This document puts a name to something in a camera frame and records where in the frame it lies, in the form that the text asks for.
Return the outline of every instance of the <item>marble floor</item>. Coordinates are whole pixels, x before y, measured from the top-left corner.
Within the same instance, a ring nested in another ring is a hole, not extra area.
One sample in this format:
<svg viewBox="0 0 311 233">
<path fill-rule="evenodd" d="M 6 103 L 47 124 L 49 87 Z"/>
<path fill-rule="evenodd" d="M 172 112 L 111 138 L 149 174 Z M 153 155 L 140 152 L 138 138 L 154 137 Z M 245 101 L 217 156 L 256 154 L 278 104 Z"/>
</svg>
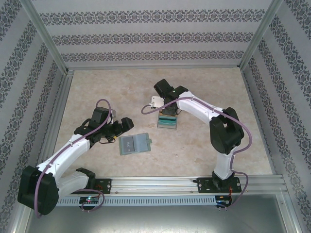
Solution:
<svg viewBox="0 0 311 233">
<path fill-rule="evenodd" d="M 182 85 L 215 106 L 234 108 L 253 135 L 252 147 L 237 155 L 234 169 L 248 174 L 271 174 L 254 113 L 238 68 L 130 69 L 75 71 L 55 150 L 61 148 L 84 120 L 92 116 L 98 99 L 108 99 L 117 120 L 129 117 L 134 128 L 124 135 L 149 133 L 151 151 L 120 156 L 116 143 L 95 144 L 65 172 L 87 168 L 96 176 L 203 176 L 211 175 L 216 151 L 209 128 L 193 115 L 182 112 L 177 130 L 157 129 L 157 113 L 142 115 L 141 108 L 157 95 L 153 86 L 165 78 Z M 242 140 L 242 146 L 248 137 Z"/>
</svg>

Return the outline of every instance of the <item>metal bracket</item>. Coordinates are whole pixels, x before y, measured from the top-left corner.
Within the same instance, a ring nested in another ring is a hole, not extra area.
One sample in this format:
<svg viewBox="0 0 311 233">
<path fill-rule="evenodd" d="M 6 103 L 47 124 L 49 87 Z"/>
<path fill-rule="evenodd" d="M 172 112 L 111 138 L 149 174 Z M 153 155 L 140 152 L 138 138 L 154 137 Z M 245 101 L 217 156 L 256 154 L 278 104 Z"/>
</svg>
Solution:
<svg viewBox="0 0 311 233">
<path fill-rule="evenodd" d="M 94 189 L 101 191 L 104 194 L 110 194 L 111 179 L 98 179 L 96 178 Z M 85 194 L 86 192 L 74 192 L 72 194 Z M 87 192 L 88 194 L 98 194 L 96 192 Z"/>
<path fill-rule="evenodd" d="M 227 185 L 228 190 L 222 188 L 218 190 L 217 187 L 213 184 L 212 177 L 200 177 L 197 180 L 193 181 L 198 184 L 199 193 L 229 193 L 229 188 L 232 188 L 232 193 L 242 192 L 240 179 L 238 177 L 232 178 L 232 181 Z"/>
</svg>

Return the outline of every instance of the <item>purple cable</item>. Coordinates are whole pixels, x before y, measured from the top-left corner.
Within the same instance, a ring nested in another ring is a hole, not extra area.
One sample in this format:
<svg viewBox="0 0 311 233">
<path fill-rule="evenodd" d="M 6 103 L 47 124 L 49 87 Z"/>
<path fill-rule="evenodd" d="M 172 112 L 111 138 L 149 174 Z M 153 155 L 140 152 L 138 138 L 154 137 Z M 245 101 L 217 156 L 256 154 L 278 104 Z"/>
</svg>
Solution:
<svg viewBox="0 0 311 233">
<path fill-rule="evenodd" d="M 228 118 L 228 119 L 230 119 L 230 120 L 236 122 L 237 124 L 241 125 L 241 127 L 242 127 L 243 129 L 245 129 L 245 131 L 247 132 L 247 135 L 248 135 L 248 138 L 249 138 L 248 145 L 247 145 L 246 147 L 240 149 L 240 150 L 237 150 L 237 151 L 233 152 L 233 153 L 232 153 L 231 160 L 230 160 L 230 169 L 231 169 L 234 173 L 241 174 L 241 175 L 244 175 L 244 176 L 246 177 L 245 186 L 244 186 L 242 192 L 240 193 L 239 197 L 236 199 L 236 201 L 230 205 L 230 207 L 231 207 L 231 206 L 233 206 L 233 205 L 242 197 L 242 195 L 243 195 L 243 193 L 246 191 L 246 188 L 247 188 L 247 185 L 248 185 L 248 175 L 247 175 L 246 173 L 244 173 L 244 172 L 233 170 L 233 160 L 234 160 L 234 157 L 235 157 L 235 155 L 236 155 L 237 153 L 240 153 L 240 152 L 243 152 L 243 151 L 247 150 L 247 149 L 250 148 L 250 146 L 252 145 L 253 137 L 252 137 L 252 135 L 251 135 L 251 132 L 249 131 L 249 129 L 248 129 L 243 123 L 239 122 L 239 121 L 236 120 L 235 118 L 233 118 L 233 117 L 231 117 L 231 116 L 229 116 L 229 115 L 227 115 L 227 114 L 225 114 L 225 113 L 223 113 L 223 112 L 220 112 L 220 111 L 218 111 L 218 110 L 212 108 L 211 106 L 207 105 L 206 103 L 204 103 L 204 102 L 201 101 L 201 100 L 198 100 L 198 99 L 192 98 L 192 97 L 181 97 L 181 98 L 178 98 L 178 99 L 176 99 L 176 100 L 172 100 L 171 102 L 168 102 L 167 104 L 164 104 L 162 107 L 156 108 L 156 109 L 154 109 L 154 110 L 151 110 L 151 111 L 145 113 L 145 112 L 143 112 L 143 110 L 144 110 L 146 107 L 150 106 L 149 104 L 147 104 L 147 105 L 145 105 L 145 106 L 141 109 L 141 113 L 144 114 L 144 115 L 147 115 L 147 114 L 150 114 L 150 113 L 154 113 L 154 112 L 160 111 L 161 109 L 163 109 L 163 108 L 165 108 L 165 107 L 171 105 L 172 103 L 175 103 L 175 102 L 177 102 L 177 101 L 180 101 L 180 100 L 194 100 L 194 101 L 200 103 L 201 105 L 207 107 L 208 109 L 214 111 L 215 113 L 218 113 L 218 114 L 220 114 L 220 115 L 222 115 L 222 116 L 224 116 L 224 117 L 226 117 L 226 118 Z"/>
<path fill-rule="evenodd" d="M 43 169 L 43 171 L 41 172 L 40 176 L 39 176 L 39 179 L 37 181 L 37 184 L 35 186 L 35 202 L 34 202 L 34 209 L 35 209 L 35 215 L 37 218 L 40 218 L 42 215 L 39 214 L 38 212 L 38 192 L 39 192 L 39 187 L 40 187 L 40 183 L 41 183 L 41 180 L 45 174 L 45 172 L 51 167 L 51 165 L 54 163 L 54 161 L 65 151 L 67 150 L 69 147 L 71 147 L 73 144 L 77 143 L 78 141 L 80 141 L 81 139 L 84 139 L 86 138 L 87 136 L 91 135 L 92 133 L 96 132 L 97 130 L 99 130 L 102 126 L 104 126 L 108 119 L 110 118 L 110 115 L 111 115 L 111 106 L 110 106 L 110 103 L 108 100 L 105 100 L 105 99 L 100 99 L 99 101 L 97 101 L 96 103 L 96 107 L 98 106 L 98 104 L 101 102 L 101 101 L 105 101 L 107 104 L 108 104 L 108 116 L 106 118 L 106 120 L 99 126 L 97 127 L 96 129 L 94 129 L 93 131 L 87 133 L 86 135 L 83 135 L 81 137 L 79 137 L 78 139 L 74 140 L 71 144 L 68 144 L 67 146 L 65 146 L 63 149 L 61 149 L 57 155 L 55 155 L 54 158 L 52 158 L 52 160 L 46 165 L 46 167 Z"/>
<path fill-rule="evenodd" d="M 93 209 L 91 209 L 91 210 L 85 210 L 85 209 L 83 209 L 83 206 L 84 206 L 84 204 L 86 204 L 87 202 L 83 202 L 82 203 L 82 205 L 81 205 L 81 209 L 82 209 L 82 212 L 92 212 L 92 211 L 95 211 L 95 210 L 97 210 L 98 208 L 100 208 L 102 205 L 103 205 L 103 203 L 105 202 L 105 196 L 104 196 L 104 194 L 101 192 L 101 191 L 99 191 L 99 190 L 95 190 L 95 189 L 79 189 L 79 190 L 77 190 L 76 192 L 97 192 L 97 193 L 99 193 L 100 195 L 102 195 L 102 197 L 103 197 L 103 201 L 98 205 L 98 206 L 95 206 Z"/>
</svg>

